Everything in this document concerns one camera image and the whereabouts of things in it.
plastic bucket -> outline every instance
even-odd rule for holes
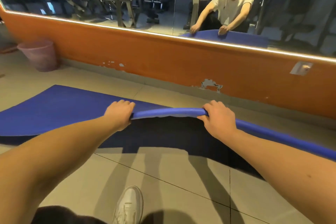
[[[57,59],[52,41],[40,40],[21,43],[17,48],[24,53],[36,70],[50,72],[57,69]]]

white shoe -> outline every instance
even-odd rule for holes
[[[144,200],[136,186],[126,188],[118,200],[112,224],[139,224]]]

hand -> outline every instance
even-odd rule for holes
[[[218,35],[225,35],[228,31],[230,31],[231,28],[229,26],[221,26],[218,31]]]
[[[205,128],[213,137],[225,143],[235,136],[238,129],[233,111],[215,100],[205,104],[203,108],[207,110],[209,117],[203,115],[197,118],[204,122]]]
[[[200,30],[200,27],[201,27],[201,25],[199,25],[199,24],[195,24],[195,25],[193,25],[191,28],[190,28],[190,33],[191,34],[195,34],[197,31],[199,31]]]
[[[125,100],[113,102],[106,109],[104,117],[108,119],[108,122],[111,123],[117,131],[122,131],[131,124],[129,118],[131,117],[134,106],[135,103],[130,103]]]

peeling paint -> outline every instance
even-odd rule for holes
[[[202,85],[199,87],[200,89],[202,90],[205,90],[208,86],[214,86],[217,88],[217,92],[220,93],[220,89],[223,88],[223,85],[218,85],[216,84],[216,82],[210,80],[210,79],[205,79],[203,82],[202,82]]]

beige floor tile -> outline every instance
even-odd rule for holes
[[[20,52],[1,55],[0,69],[6,74],[0,79],[0,111],[17,105],[55,84],[131,99],[143,87],[135,82],[72,67],[61,67],[56,71],[41,73],[30,66]]]
[[[231,169],[231,207],[270,224],[312,224],[267,182]]]
[[[146,221],[229,224],[228,207],[96,154],[61,182],[41,205],[62,205],[77,214],[111,223],[116,202],[130,185],[141,188]]]
[[[229,106],[236,118],[245,120],[265,128],[289,134],[298,139],[313,142],[336,150],[336,131],[327,128],[305,124],[298,121],[247,110],[241,107]]]
[[[145,85],[134,97],[135,100],[150,102],[169,107],[201,108],[209,100],[184,95],[178,92],[164,90]]]
[[[223,164],[173,148],[141,147],[137,154],[121,152],[121,148],[96,150],[100,156],[230,206],[229,167]]]
[[[6,151],[9,151],[12,148],[14,148],[14,146],[0,144],[0,154],[4,153]]]
[[[231,209],[231,224],[266,224],[267,222],[258,220],[244,213]]]

